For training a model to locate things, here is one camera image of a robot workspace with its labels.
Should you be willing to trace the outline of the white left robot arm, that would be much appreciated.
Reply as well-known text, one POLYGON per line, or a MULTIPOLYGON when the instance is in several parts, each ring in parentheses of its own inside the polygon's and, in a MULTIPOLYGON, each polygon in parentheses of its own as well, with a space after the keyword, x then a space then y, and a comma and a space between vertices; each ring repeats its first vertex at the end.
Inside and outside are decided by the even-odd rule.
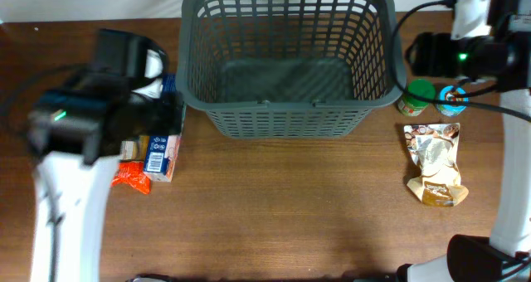
POLYGON ((28 116, 27 142, 37 161, 33 281, 99 279, 121 144, 182 129, 182 97, 163 88, 168 54, 146 36, 101 29, 92 60, 68 71, 28 116))

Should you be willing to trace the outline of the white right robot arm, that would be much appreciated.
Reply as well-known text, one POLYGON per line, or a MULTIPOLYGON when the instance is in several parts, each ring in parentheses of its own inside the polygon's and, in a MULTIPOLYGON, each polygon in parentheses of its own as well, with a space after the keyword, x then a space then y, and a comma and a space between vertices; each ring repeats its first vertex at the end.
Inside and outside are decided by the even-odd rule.
POLYGON ((440 0, 454 10, 451 34, 420 35, 406 55, 414 75, 494 79, 504 125, 504 172, 490 236, 455 235, 445 255, 402 265, 399 281, 530 279, 530 0, 440 0))

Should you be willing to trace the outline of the blue round tin can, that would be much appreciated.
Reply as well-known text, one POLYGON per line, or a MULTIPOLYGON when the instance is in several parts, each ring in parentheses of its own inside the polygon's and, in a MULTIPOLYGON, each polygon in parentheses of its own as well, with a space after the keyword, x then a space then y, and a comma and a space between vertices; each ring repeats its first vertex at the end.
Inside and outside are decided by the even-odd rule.
POLYGON ((455 103, 468 102, 468 98, 456 98, 455 95, 464 95, 465 91, 460 87, 447 86, 444 87, 437 97, 441 101, 450 101, 452 105, 436 104, 436 109, 443 115, 448 117, 455 117, 465 110, 465 106, 455 105, 455 103))

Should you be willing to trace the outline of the green lid jar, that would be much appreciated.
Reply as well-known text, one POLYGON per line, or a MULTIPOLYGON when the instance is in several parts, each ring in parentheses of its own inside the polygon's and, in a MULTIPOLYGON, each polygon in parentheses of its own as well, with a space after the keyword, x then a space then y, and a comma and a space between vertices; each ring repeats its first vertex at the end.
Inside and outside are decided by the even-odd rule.
MULTIPOLYGON (((433 100, 436 96, 435 86, 424 79, 413 80, 408 86, 407 91, 413 95, 433 100)), ((406 116, 418 116, 430 103, 419 100, 411 95, 403 94, 397 102, 398 110, 406 116)))

